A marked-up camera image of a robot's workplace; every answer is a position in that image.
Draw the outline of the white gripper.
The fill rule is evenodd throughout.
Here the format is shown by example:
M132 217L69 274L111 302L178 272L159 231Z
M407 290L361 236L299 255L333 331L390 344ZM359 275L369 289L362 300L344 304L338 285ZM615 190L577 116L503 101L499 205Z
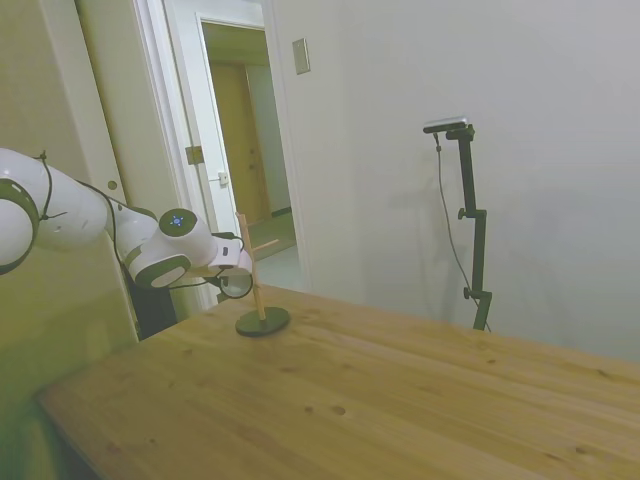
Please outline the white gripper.
M244 250L221 249L218 254L203 266L191 268L188 278L222 278L245 276L253 272L250 255Z

